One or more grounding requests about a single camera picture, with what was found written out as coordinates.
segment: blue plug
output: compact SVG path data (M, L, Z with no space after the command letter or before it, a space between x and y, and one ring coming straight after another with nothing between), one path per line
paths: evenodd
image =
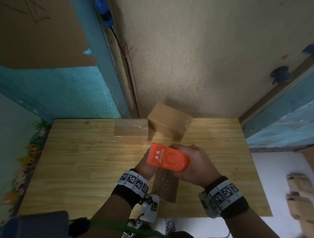
M94 3L101 15L102 20L107 28L113 26L113 18L106 0L94 0Z

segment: forearm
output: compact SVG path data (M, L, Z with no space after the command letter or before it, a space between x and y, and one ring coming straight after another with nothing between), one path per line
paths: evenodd
M233 238L279 238L251 208L225 222Z
M123 198L111 195L91 220L111 220L127 224L132 208ZM101 227L92 227L83 236L84 238L121 238L123 231L105 230Z

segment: small cardboard box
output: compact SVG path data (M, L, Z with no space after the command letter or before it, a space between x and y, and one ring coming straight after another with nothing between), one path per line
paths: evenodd
M307 197L287 196L287 203L291 216L300 221L314 222L314 208Z
M193 117L164 104L157 103L148 115L149 127L180 142Z
M170 170L159 168L155 175L152 193L160 199L176 203L179 179Z
M300 221L301 230L305 238L314 238L314 223Z
M120 144L149 144L147 119L116 119L114 137Z
M298 192L301 197L314 198L312 183L304 174L289 174L287 182L291 192Z

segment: sneaker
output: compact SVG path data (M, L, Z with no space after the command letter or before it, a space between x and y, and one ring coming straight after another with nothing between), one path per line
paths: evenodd
M169 235L176 232L178 221L176 219L167 218L165 219L165 235Z

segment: blue wall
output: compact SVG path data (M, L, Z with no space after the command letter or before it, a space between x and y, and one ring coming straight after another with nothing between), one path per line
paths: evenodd
M314 73L243 126L251 148L314 144Z
M14 70L0 67L0 93L40 118L128 118L92 0L71 1L85 31L95 67Z

